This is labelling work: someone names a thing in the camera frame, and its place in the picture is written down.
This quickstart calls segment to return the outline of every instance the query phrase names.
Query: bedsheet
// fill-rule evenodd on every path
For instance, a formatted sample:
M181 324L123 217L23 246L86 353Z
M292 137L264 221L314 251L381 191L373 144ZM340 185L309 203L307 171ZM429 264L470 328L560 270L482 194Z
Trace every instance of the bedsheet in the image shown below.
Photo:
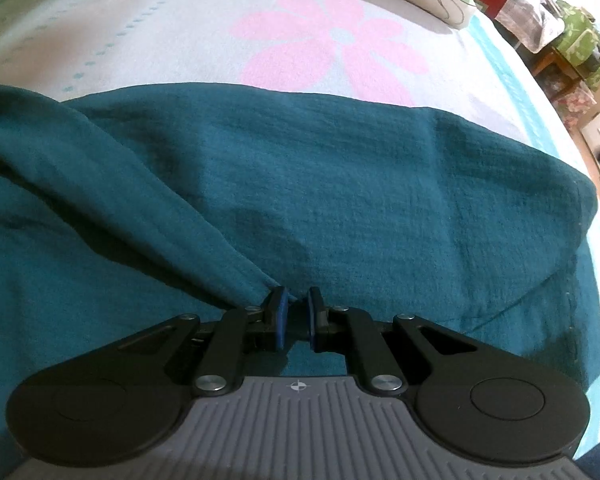
M188 81L439 108L586 172L481 15L457 31L403 0L0 0L1 84L62 101ZM600 208L587 241L600 297ZM578 454L600 441L600 377L588 396Z

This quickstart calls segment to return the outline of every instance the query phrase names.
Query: pink flower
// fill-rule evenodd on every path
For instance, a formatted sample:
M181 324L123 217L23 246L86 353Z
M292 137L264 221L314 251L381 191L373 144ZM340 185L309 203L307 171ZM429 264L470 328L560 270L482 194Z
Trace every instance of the pink flower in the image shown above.
M243 84L288 92L323 79L339 58L355 97L413 105L409 91L377 57L415 74L428 71L424 57L392 40L402 32L393 20L364 17L359 0L278 0L285 11L248 14L232 33L248 40L278 43L253 56L242 70Z

